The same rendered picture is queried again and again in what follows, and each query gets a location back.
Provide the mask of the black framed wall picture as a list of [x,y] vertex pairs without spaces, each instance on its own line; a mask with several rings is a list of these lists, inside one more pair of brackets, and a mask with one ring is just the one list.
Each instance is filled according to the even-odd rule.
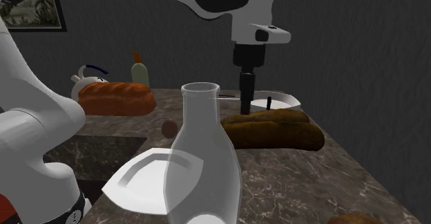
[[0,16],[10,32],[66,32],[59,0],[1,0]]

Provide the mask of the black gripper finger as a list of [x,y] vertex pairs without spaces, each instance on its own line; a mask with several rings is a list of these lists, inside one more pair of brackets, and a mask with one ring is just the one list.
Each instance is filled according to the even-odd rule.
[[256,75],[254,73],[240,73],[240,113],[249,115],[251,101],[253,101]]

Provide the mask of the white bowl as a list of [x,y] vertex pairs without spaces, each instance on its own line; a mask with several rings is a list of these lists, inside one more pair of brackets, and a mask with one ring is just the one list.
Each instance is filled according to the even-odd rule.
[[251,102],[251,112],[266,110],[267,97],[271,96],[271,109],[298,110],[301,103],[292,95],[275,91],[256,91]]

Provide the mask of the green soap dispenser, orange pump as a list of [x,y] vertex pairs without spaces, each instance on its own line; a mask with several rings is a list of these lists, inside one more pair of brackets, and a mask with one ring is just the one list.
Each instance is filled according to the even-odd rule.
[[134,55],[134,65],[131,67],[131,76],[134,83],[140,83],[149,86],[149,74],[147,67],[142,63],[139,53],[131,53]]

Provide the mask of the red robot stand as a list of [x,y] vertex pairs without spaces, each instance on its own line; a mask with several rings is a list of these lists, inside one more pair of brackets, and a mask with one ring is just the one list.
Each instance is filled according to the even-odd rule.
[[22,224],[10,201],[0,194],[0,224]]

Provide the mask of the brown egg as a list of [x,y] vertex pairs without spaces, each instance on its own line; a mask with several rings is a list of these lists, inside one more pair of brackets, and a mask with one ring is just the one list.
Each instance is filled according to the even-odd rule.
[[162,135],[165,138],[171,139],[176,137],[178,133],[178,124],[173,119],[166,119],[161,127]]

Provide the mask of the orange bread loaf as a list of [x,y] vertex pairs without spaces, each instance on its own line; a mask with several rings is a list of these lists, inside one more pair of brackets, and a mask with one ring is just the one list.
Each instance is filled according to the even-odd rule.
[[149,86],[132,82],[94,82],[78,98],[86,115],[141,116],[157,106]]

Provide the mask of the brown baguette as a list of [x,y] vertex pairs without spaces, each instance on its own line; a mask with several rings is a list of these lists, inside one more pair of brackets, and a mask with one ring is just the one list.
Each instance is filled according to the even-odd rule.
[[318,151],[325,145],[323,132],[308,115],[293,109],[272,109],[233,115],[221,125],[237,149],[300,149]]

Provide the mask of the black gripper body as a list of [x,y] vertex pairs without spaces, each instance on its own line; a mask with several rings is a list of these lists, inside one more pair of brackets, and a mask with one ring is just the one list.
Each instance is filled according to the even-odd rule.
[[254,68],[264,64],[265,52],[265,44],[235,44],[233,63],[241,68],[242,73],[253,73]]

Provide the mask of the white plate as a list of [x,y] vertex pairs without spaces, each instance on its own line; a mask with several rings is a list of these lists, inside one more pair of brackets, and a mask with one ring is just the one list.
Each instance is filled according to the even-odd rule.
[[193,191],[203,163],[184,151],[152,148],[121,166],[102,191],[122,209],[165,215]]

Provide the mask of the clear glass bottle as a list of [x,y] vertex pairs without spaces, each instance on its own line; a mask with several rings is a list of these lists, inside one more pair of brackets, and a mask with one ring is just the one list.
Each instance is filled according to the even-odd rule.
[[181,88],[183,125],[165,173],[169,224],[237,224],[242,177],[233,144],[220,124],[219,91],[210,82]]

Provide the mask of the brown round bread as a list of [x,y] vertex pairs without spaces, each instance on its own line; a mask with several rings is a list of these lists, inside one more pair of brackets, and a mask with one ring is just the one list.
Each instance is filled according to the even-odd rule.
[[327,224],[384,224],[383,222],[364,214],[349,213],[331,217]]

